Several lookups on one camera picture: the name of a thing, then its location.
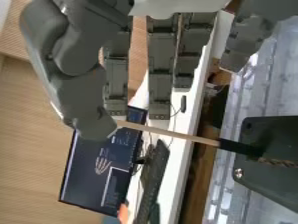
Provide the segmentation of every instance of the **wooden floor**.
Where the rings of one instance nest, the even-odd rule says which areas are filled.
[[[0,72],[0,224],[100,223],[58,202],[72,131],[59,121],[30,63]]]

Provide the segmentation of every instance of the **cable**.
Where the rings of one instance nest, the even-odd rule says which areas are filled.
[[[182,110],[182,108],[180,108],[180,110],[176,112],[176,109],[175,109],[175,106],[174,106],[174,104],[171,103],[171,106],[172,106],[172,108],[174,108],[174,111],[175,111],[175,114],[174,114],[174,116],[175,116],[175,125],[174,125],[174,131],[175,131],[175,129],[176,129],[176,120],[178,120],[178,115],[179,115],[179,113],[180,113],[180,110]],[[174,143],[174,137],[172,137],[172,139],[171,139],[171,143],[170,143],[170,145],[168,145],[168,149],[171,149],[171,145],[172,145],[172,143]]]

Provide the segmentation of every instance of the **white surface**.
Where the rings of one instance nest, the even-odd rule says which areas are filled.
[[[5,22],[7,20],[10,7],[11,7],[11,0],[0,0],[0,36],[2,36]]]
[[[217,12],[231,0],[135,0],[131,15],[167,19],[176,12]]]
[[[207,81],[208,67],[211,63],[212,57],[215,57],[212,52],[216,52],[216,56],[219,56],[219,52],[223,51],[228,33],[227,30],[231,29],[231,24],[233,21],[233,16],[231,16],[227,12],[220,12],[220,16],[216,22],[215,32],[211,37],[211,41],[208,46],[204,49],[204,54],[201,57],[200,66],[196,70],[193,86],[190,92],[179,93],[174,92],[172,94],[172,104],[176,110],[180,109],[182,96],[187,95],[187,113],[179,113],[176,119],[176,129],[175,131],[188,134],[195,134],[199,125],[199,119],[201,115],[201,107],[203,107],[203,97],[204,97],[204,85]],[[223,34],[221,37],[215,38],[216,34]],[[131,101],[132,106],[138,106],[142,108],[148,107],[148,75],[146,76],[143,85],[138,91],[136,97]],[[150,121],[151,126],[166,128],[174,130],[175,117],[171,122],[162,121]],[[156,143],[159,136],[152,135],[154,143]],[[171,137],[160,136],[160,138],[166,141],[166,144],[170,144],[172,141]],[[146,146],[151,143],[151,138],[148,134],[144,134]],[[160,204],[160,216],[162,216],[162,224],[178,223],[180,216],[180,208],[184,196],[184,189],[187,183],[187,176],[190,171],[190,162],[192,157],[192,142],[186,141],[183,139],[174,139],[171,145],[171,157],[167,165],[166,176],[163,179],[160,194],[158,202]],[[142,201],[142,184],[140,180],[142,171],[132,178],[130,192],[128,192],[128,201],[130,201],[130,223],[134,222],[135,219],[135,210],[136,203]]]

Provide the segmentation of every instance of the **gray robot arm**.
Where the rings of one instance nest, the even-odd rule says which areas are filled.
[[[103,141],[118,128],[104,109],[99,50],[131,27],[130,0],[35,0],[21,17],[39,78],[64,123]]]

